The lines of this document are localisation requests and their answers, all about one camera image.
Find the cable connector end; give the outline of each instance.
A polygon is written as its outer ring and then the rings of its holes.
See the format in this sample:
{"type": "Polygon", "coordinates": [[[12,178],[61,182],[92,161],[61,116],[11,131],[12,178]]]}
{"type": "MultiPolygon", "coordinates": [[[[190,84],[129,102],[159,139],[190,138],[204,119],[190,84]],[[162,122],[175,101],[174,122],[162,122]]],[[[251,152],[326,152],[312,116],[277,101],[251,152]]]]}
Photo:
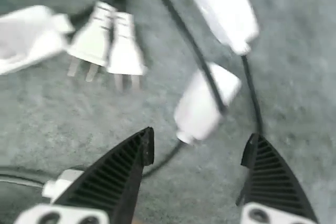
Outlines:
{"type": "Polygon", "coordinates": [[[147,67],[142,51],[135,41],[134,20],[131,14],[119,12],[116,15],[114,41],[106,70],[115,75],[117,89],[123,89],[122,75],[131,76],[133,87],[140,88],[140,76],[146,73],[147,67]]]}
{"type": "Polygon", "coordinates": [[[91,63],[86,77],[88,82],[93,80],[99,66],[106,66],[114,11],[112,6],[104,2],[96,3],[89,21],[75,34],[72,45],[67,50],[73,56],[68,76],[75,76],[80,60],[91,63]]]}

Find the black cable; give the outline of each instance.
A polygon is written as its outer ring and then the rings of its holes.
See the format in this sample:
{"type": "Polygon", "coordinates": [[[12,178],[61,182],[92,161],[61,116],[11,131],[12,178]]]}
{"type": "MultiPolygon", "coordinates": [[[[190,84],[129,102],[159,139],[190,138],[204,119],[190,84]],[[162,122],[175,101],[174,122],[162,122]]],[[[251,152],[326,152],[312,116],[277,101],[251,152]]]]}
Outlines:
{"type": "MultiPolygon", "coordinates": [[[[205,73],[206,77],[207,77],[207,81],[209,86],[212,88],[212,92],[214,95],[214,98],[216,100],[217,106],[219,108],[222,108],[222,100],[221,97],[219,95],[219,91],[214,83],[214,80],[212,78],[212,76],[210,75],[209,69],[207,67],[207,64],[205,64],[205,60],[204,60],[204,56],[202,55],[199,47],[197,46],[195,39],[193,38],[192,34],[190,33],[190,31],[188,30],[186,24],[182,21],[181,16],[178,14],[178,12],[176,11],[176,9],[174,8],[174,5],[172,4],[172,2],[170,0],[161,0],[164,5],[167,7],[167,9],[170,11],[171,16],[173,17],[175,23],[177,24],[178,28],[180,28],[180,30],[184,33],[185,37],[187,37],[187,39],[190,41],[190,43],[192,44],[194,51],[196,52],[196,55],[198,56],[196,58],[196,60],[198,60],[197,62],[199,63],[199,67],[203,70],[203,72],[205,73]]],[[[255,111],[255,118],[256,118],[256,130],[259,134],[263,134],[264,133],[264,123],[263,123],[263,119],[261,116],[261,110],[260,110],[260,106],[259,106],[259,102],[257,99],[257,94],[256,94],[256,90],[254,87],[254,83],[253,83],[253,78],[251,75],[251,71],[250,71],[250,67],[248,64],[248,60],[247,57],[244,55],[241,57],[242,61],[243,61],[243,66],[244,66],[244,71],[245,71],[245,76],[247,79],[247,84],[250,90],[250,97],[253,103],[253,107],[254,107],[254,111],[255,111]]]]}
{"type": "Polygon", "coordinates": [[[166,164],[168,164],[179,152],[180,150],[187,146],[186,143],[179,141],[176,146],[169,152],[169,154],[160,161],[157,165],[152,167],[148,172],[144,173],[142,175],[142,179],[146,179],[152,175],[154,175],[158,170],[160,170],[162,167],[164,167],[166,164]]]}
{"type": "Polygon", "coordinates": [[[168,11],[170,12],[173,20],[175,21],[177,27],[180,29],[180,31],[183,33],[183,35],[188,39],[188,41],[190,42],[190,44],[192,45],[196,57],[196,63],[198,65],[198,67],[203,71],[204,76],[207,80],[207,83],[211,89],[211,92],[213,94],[213,97],[215,99],[216,105],[218,107],[218,110],[221,114],[224,114],[224,112],[226,111],[226,106],[224,105],[222,99],[221,99],[221,95],[219,94],[219,89],[217,87],[217,84],[214,81],[214,78],[209,70],[209,67],[207,65],[207,63],[205,62],[204,56],[200,50],[200,48],[198,47],[193,35],[191,34],[191,32],[189,31],[189,29],[187,28],[187,25],[185,24],[185,22],[182,20],[181,16],[179,15],[179,13],[177,12],[177,10],[175,9],[173,3],[170,0],[161,0],[162,3],[167,7],[168,11]]]}
{"type": "Polygon", "coordinates": [[[259,133],[260,135],[263,135],[264,134],[264,122],[263,122],[263,117],[261,115],[261,109],[260,109],[260,105],[258,102],[256,89],[254,87],[250,66],[249,66],[246,55],[243,55],[241,58],[242,58],[241,60],[243,62],[243,66],[244,66],[244,72],[245,72],[245,76],[247,80],[247,85],[250,90],[250,97],[251,97],[254,112],[255,112],[256,126],[257,126],[256,130],[257,130],[257,133],[259,133]]]}
{"type": "Polygon", "coordinates": [[[0,182],[42,188],[56,177],[42,170],[26,169],[20,166],[0,166],[0,182]]]}

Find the carpet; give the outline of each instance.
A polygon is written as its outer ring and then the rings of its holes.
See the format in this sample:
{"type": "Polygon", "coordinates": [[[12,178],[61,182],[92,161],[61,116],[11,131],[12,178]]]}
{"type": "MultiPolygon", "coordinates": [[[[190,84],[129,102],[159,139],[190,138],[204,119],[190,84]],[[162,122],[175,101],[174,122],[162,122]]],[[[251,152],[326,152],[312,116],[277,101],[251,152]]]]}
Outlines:
{"type": "MultiPolygon", "coordinates": [[[[74,13],[94,1],[0,0],[0,13],[34,4],[74,13]]],[[[243,87],[207,142],[184,150],[142,183],[136,216],[146,223],[236,224],[240,209],[234,202],[246,172],[239,163],[255,129],[243,67],[216,41],[192,0],[172,1],[206,59],[240,77],[243,87]]],[[[321,224],[336,223],[334,0],[250,1],[261,30],[249,57],[266,138],[301,182],[321,224]]],[[[155,130],[156,162],[173,148],[174,108],[196,70],[193,52],[160,0],[128,0],[128,9],[149,67],[142,90],[118,93],[104,71],[87,83],[84,63],[69,78],[66,54],[1,76],[2,165],[58,174],[90,165],[146,126],[155,130]]],[[[14,208],[0,198],[2,208],[12,209],[2,211],[2,220],[13,221],[29,205],[20,200],[14,208]]]]}

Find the power plug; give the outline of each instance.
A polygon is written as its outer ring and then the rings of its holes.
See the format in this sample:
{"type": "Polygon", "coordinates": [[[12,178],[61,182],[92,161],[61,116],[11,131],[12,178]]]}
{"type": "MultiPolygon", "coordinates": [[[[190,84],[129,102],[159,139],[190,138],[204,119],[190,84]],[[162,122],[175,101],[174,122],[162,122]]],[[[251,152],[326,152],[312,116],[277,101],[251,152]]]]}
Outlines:
{"type": "Polygon", "coordinates": [[[75,76],[80,60],[91,63],[86,76],[88,82],[93,80],[99,66],[106,66],[114,11],[114,7],[109,4],[96,3],[89,21],[75,34],[68,48],[68,54],[72,56],[68,76],[75,76]]]}
{"type": "Polygon", "coordinates": [[[114,40],[109,55],[108,73],[114,74],[117,89],[122,90],[122,76],[132,78],[135,89],[140,88],[140,76],[146,73],[142,52],[135,41],[133,16],[118,12],[114,24],[114,40]]]}
{"type": "MultiPolygon", "coordinates": [[[[217,64],[208,63],[208,67],[223,103],[229,106],[241,87],[241,81],[217,64]]],[[[204,140],[216,129],[222,118],[204,74],[198,70],[176,107],[176,136],[187,144],[204,140]]]]}
{"type": "Polygon", "coordinates": [[[74,30],[67,15],[31,6],[0,17],[0,74],[15,72],[62,52],[74,30]]]}
{"type": "Polygon", "coordinates": [[[194,0],[215,37],[237,55],[250,51],[259,27],[249,0],[194,0]]]}

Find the gray carpet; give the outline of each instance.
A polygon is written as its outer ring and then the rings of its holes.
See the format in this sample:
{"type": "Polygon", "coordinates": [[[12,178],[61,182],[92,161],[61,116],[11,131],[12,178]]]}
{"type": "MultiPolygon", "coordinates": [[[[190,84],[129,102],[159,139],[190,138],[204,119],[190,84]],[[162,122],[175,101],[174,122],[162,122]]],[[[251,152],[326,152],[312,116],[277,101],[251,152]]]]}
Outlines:
{"type": "MultiPolygon", "coordinates": [[[[94,0],[0,0],[0,13],[32,4],[75,12],[94,0]]],[[[267,139],[297,175],[322,224],[336,223],[336,8],[334,0],[250,0],[261,34],[251,67],[267,139]]],[[[234,205],[244,180],[239,162],[254,130],[240,59],[223,48],[191,0],[173,0],[206,58],[238,75],[243,89],[225,124],[203,145],[189,148],[141,186],[136,215],[147,223],[239,223],[234,205]]],[[[145,44],[149,72],[143,89],[116,92],[100,72],[86,83],[88,66],[68,78],[60,55],[0,77],[2,164],[60,173],[90,165],[130,134],[155,129],[156,161],[176,143],[174,108],[196,65],[160,0],[129,0],[145,44]]],[[[13,220],[29,205],[1,207],[13,220]]]]}

